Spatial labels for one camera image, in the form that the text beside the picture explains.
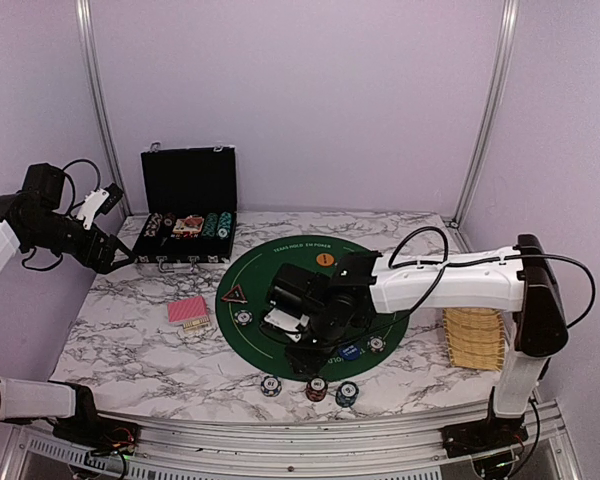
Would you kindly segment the teal chip stack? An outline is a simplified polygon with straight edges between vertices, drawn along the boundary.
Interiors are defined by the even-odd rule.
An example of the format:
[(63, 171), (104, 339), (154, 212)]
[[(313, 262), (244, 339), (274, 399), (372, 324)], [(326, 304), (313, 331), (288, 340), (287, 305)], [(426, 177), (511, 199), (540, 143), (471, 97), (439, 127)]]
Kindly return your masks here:
[(336, 404), (342, 408), (353, 406), (359, 395), (359, 387), (351, 381), (341, 383), (336, 391)]

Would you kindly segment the brown chip stack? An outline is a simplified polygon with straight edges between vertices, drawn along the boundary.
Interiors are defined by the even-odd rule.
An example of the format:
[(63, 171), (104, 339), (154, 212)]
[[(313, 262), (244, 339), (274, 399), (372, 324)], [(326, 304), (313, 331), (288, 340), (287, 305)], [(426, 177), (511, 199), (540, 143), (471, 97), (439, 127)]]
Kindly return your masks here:
[(305, 395), (312, 402), (322, 401), (328, 392), (328, 383), (322, 377), (314, 377), (306, 383)]

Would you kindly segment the red playing card deck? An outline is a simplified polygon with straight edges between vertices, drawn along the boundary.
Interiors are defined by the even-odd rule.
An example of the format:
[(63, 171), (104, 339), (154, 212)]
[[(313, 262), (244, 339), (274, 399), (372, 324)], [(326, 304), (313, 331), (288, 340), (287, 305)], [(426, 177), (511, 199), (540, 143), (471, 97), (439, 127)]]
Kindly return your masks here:
[(193, 333), (211, 325), (207, 303), (202, 296), (172, 302), (167, 305), (168, 323)]

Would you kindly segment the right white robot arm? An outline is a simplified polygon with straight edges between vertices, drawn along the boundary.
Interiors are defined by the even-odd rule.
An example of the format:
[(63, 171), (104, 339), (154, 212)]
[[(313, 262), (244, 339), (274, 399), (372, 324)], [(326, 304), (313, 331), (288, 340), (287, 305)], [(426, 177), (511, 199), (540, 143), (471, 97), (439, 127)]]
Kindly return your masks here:
[[(304, 406), (290, 420), (356, 419), (492, 401), (475, 438), (495, 448), (514, 431), (547, 360), (568, 341), (554, 268), (529, 234), (493, 251), (378, 253), (344, 239), (296, 235), (260, 245), (249, 274), (259, 370), (359, 389), (349, 410)], [(511, 321), (499, 372), (449, 363), (448, 309), (488, 308)]]

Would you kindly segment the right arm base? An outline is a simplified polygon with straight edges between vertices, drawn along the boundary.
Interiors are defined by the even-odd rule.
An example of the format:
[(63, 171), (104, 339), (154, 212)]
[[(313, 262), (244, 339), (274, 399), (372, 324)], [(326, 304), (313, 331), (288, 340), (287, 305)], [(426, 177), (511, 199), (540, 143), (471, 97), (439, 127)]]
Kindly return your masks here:
[(445, 426), (441, 429), (441, 435), (443, 448), (449, 458), (505, 448), (529, 438), (524, 427), (492, 425), (486, 420)]

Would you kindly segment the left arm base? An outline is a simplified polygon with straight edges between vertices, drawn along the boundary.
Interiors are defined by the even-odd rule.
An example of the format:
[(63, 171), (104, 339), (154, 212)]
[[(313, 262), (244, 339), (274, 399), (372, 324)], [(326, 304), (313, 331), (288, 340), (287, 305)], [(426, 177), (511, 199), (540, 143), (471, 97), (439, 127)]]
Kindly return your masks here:
[(93, 456), (104, 456), (132, 452), (139, 431), (136, 423), (96, 416), (91, 420), (78, 417), (59, 419), (52, 433), (56, 438), (90, 447)]

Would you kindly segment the blue small blind button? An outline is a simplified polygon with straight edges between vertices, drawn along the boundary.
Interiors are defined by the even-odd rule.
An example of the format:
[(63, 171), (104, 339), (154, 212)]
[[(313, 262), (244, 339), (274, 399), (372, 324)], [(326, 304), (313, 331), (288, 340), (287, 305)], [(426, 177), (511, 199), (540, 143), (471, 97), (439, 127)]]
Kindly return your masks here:
[(341, 347), (338, 354), (345, 361), (355, 361), (361, 356), (362, 351), (357, 345), (347, 345)]

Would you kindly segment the triangular all-in button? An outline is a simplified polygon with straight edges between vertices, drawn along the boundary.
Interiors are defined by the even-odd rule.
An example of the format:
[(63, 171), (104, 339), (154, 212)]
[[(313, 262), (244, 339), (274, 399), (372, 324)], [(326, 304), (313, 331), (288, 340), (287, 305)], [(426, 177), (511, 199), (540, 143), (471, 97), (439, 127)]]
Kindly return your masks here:
[(221, 297), (221, 301), (225, 303), (247, 304), (247, 297), (240, 285), (233, 286), (227, 293)]

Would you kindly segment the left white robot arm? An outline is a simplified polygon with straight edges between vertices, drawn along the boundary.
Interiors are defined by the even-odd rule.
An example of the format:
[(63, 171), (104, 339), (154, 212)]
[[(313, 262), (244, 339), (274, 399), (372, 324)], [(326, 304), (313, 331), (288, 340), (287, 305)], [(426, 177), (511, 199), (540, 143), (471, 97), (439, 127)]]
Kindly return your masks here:
[[(70, 255), (98, 274), (134, 263), (133, 252), (95, 223), (122, 199), (122, 189), (115, 183), (97, 186), (61, 212), (63, 189), (74, 185), (65, 168), (40, 163), (29, 166), (20, 190), (0, 195), (0, 274), (17, 253), (32, 258), (40, 249), (58, 259)], [(0, 376), (0, 422), (46, 418), (66, 420), (69, 431), (86, 445), (99, 444), (106, 436), (89, 388)]]

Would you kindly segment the orange round dealer button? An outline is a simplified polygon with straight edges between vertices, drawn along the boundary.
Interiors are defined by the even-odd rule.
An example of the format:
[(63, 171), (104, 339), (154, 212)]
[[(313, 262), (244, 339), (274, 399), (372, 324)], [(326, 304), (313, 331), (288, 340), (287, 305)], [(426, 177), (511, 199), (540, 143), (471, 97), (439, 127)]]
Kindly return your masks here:
[(320, 253), (316, 257), (316, 263), (321, 267), (330, 267), (335, 264), (335, 257), (330, 253)]

